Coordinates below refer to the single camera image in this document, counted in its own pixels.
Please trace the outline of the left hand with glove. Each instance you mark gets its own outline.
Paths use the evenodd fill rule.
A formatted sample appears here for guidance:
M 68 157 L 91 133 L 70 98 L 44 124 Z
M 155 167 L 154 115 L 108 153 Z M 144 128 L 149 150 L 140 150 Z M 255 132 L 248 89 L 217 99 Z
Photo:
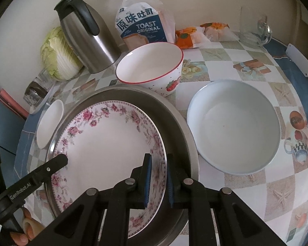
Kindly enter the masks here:
M 32 241 L 37 235 L 39 235 L 44 229 L 45 226 L 39 221 L 35 220 L 30 211 L 25 207 L 22 207 L 23 211 L 23 221 L 22 221 L 22 232 L 10 232 L 10 236 L 13 240 L 13 245 L 27 245 Z

